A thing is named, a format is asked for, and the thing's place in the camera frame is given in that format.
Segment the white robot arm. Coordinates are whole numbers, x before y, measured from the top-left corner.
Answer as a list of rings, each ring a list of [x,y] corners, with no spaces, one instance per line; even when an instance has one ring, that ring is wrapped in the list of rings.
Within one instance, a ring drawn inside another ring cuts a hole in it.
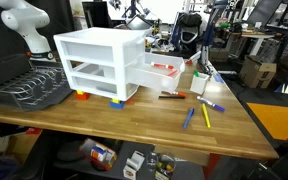
[[[1,19],[11,30],[16,31],[27,43],[30,59],[54,62],[48,40],[37,29],[50,23],[48,14],[25,0],[0,0]]]

